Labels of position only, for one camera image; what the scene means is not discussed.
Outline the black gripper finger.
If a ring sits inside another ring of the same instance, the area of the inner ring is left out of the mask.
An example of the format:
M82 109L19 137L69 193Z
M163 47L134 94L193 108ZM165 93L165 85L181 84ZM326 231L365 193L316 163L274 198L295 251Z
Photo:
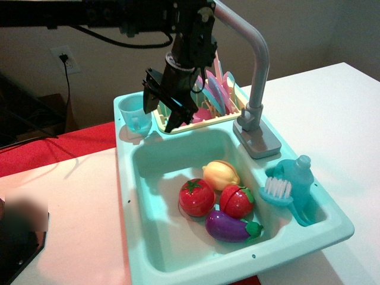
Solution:
M159 97L157 95L157 92L150 88L145 86L143 91L143 109L145 113L153 112L157 109L159 104Z
M178 128L182 124L182 115L179 111L173 110L167 119L165 132L171 133L173 129Z

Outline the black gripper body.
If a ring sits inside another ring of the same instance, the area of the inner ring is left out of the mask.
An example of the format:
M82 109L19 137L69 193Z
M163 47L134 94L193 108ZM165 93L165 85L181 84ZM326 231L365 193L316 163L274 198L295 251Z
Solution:
M150 87L157 92L159 103L162 102L169 110L179 111L182 123L190 124L192 116L198 107L191 97L191 90L195 84L197 73L195 68L185 68L179 64L172 52L165 56L166 66L163 73L155 69L146 69L146 78L143 86Z

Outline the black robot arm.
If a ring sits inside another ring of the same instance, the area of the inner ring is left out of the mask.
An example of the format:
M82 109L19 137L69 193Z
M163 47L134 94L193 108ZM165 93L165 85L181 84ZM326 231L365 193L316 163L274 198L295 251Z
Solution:
M96 28L118 28L128 37L164 33L172 49L163 72L146 70L143 109L150 113L160 103L167 106L165 130L171 132L190 124L198 111L191 93L216 56L215 9L214 1L2 1L1 26L68 26L91 36Z

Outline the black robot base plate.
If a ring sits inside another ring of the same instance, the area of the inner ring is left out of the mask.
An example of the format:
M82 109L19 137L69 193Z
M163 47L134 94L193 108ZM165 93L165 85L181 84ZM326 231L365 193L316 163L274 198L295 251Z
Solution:
M11 284L45 247L47 232L7 231L1 225L1 284Z

